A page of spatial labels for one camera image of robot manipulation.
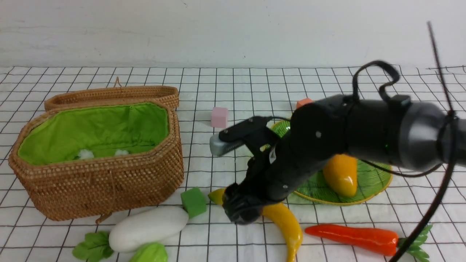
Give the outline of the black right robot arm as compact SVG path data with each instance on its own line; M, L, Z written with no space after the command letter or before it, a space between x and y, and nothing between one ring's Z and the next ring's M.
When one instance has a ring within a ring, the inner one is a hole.
M353 101L335 95L308 103L279 137L271 117L254 116L219 133L253 152L243 182L228 186L223 208L231 222L255 222L267 205L286 199L337 154L427 171L455 160L465 166L465 120L407 96Z

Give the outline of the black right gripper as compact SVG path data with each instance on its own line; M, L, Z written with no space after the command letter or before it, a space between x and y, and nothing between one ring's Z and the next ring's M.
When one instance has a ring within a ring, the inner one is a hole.
M284 200L284 154L263 153L247 162L246 176L225 189L223 209L237 225L253 223L265 207Z

